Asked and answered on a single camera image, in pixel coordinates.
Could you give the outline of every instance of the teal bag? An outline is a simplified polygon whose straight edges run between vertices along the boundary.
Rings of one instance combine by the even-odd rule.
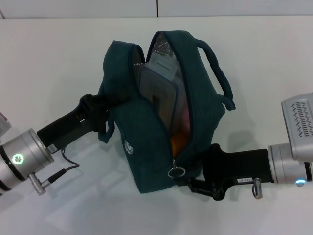
[[[202,48],[210,62],[224,94],[217,94],[201,60],[198,48]],[[157,32],[147,55],[152,52],[176,56],[183,76],[190,116],[188,144],[175,158],[177,167],[183,168],[185,178],[197,177],[201,167],[195,167],[192,159],[207,150],[214,130],[228,110],[235,109],[228,80],[219,67],[209,45],[197,40],[186,31]],[[136,185],[141,193],[169,188],[176,184],[168,176],[173,168],[171,136],[157,111],[139,92],[138,66],[146,63],[139,45],[113,41],[104,58],[99,94],[112,100],[126,102],[109,110],[108,131],[99,133],[99,140],[107,143],[116,123],[122,144]]]

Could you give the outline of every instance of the bag logo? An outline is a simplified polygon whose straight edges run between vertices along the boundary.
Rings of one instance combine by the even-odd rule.
[[[128,154],[133,154],[133,147],[131,147],[131,145],[127,141],[124,141],[124,147]]]

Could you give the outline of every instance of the green indicator light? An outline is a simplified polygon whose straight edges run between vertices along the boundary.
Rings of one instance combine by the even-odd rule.
[[[12,162],[16,165],[22,164],[24,162],[24,156],[22,154],[15,154],[12,158]]]

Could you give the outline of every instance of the white table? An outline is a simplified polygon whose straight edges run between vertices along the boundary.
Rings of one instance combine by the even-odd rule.
[[[6,142],[65,115],[96,94],[112,40],[145,54],[158,30],[187,30],[207,41],[231,84],[237,109],[226,112],[213,142],[224,151],[288,141],[280,102],[313,91],[313,17],[0,21],[0,110],[14,126]],[[221,89],[204,60],[217,90]],[[109,144],[90,133],[67,148],[80,163],[43,196],[24,182],[0,198],[3,235],[308,235],[313,187],[233,187],[221,202],[173,187],[139,194],[118,130]],[[68,166],[60,154],[38,173]]]

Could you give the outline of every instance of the metal ring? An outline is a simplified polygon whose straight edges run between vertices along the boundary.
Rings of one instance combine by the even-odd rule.
[[[172,169],[170,169],[170,170],[168,171],[168,173],[167,173],[168,177],[174,179],[174,177],[171,176],[171,172],[172,172],[173,170],[177,170],[177,169],[182,170],[182,174],[178,175],[176,178],[182,177],[182,176],[184,176],[184,175],[186,174],[186,170],[185,170],[184,168],[182,168],[182,167],[175,167],[175,168],[174,168],[174,167],[173,167]]]

